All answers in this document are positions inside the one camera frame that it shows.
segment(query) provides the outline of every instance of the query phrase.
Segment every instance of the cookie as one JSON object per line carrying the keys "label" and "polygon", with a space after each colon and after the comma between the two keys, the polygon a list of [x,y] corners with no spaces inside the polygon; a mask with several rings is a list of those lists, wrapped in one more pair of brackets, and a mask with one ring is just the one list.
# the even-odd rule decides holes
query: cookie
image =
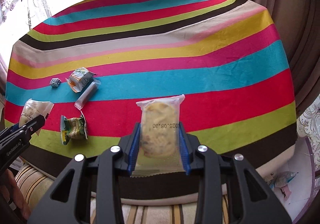
{"label": "cookie", "polygon": [[140,146],[150,158],[167,157],[177,149],[179,114],[163,102],[148,104],[143,109]]}

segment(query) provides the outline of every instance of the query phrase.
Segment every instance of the silver screw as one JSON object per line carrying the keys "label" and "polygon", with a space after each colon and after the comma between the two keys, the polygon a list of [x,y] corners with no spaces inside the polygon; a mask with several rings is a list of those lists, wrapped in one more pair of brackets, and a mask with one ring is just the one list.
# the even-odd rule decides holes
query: silver screw
{"label": "silver screw", "polygon": [[113,147],[110,148],[111,152],[119,152],[120,151],[120,146],[114,145]]}
{"label": "silver screw", "polygon": [[206,152],[207,150],[208,150],[208,147],[206,147],[205,145],[198,146],[198,151],[200,152]]}
{"label": "silver screw", "polygon": [[84,159],[84,155],[83,154],[77,154],[76,156],[75,156],[75,160],[76,161],[82,161]]}
{"label": "silver screw", "polygon": [[242,154],[237,153],[237,154],[235,154],[235,159],[237,161],[242,161],[244,159],[244,156]]}

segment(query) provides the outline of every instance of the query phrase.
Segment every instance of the human hand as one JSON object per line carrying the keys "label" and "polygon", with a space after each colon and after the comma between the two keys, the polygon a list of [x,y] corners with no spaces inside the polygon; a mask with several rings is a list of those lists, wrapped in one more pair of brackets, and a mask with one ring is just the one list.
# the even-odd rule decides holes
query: human hand
{"label": "human hand", "polygon": [[14,204],[20,209],[21,215],[26,220],[29,218],[31,211],[29,205],[25,201],[21,190],[18,188],[17,182],[13,176],[13,173],[10,170],[6,170],[1,176],[3,183],[0,185],[0,192],[2,193],[4,199],[8,202],[10,200],[10,192],[11,198]]}

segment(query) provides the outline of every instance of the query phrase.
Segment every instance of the striped tablecloth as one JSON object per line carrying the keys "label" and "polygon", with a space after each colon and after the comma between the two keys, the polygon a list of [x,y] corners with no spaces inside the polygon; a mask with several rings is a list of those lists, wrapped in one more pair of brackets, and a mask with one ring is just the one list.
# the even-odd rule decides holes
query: striped tablecloth
{"label": "striped tablecloth", "polygon": [[[65,78],[87,67],[101,86],[83,108],[88,141],[63,146],[60,116],[79,117]],[[49,86],[59,77],[58,88]],[[265,7],[249,0],[85,0],[29,31],[12,51],[5,120],[32,98],[54,108],[26,154],[57,175],[78,153],[100,154],[140,121],[140,100],[185,94],[186,131],[259,167],[295,143],[287,58]]]}

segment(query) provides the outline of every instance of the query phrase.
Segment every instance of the green and gold package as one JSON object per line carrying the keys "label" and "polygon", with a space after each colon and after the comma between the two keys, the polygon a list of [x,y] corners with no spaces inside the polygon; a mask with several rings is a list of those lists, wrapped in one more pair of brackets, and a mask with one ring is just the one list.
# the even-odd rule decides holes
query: green and gold package
{"label": "green and gold package", "polygon": [[73,117],[68,119],[65,116],[61,116],[60,132],[63,145],[67,145],[70,139],[88,139],[87,122],[83,113],[81,112],[80,118]]}

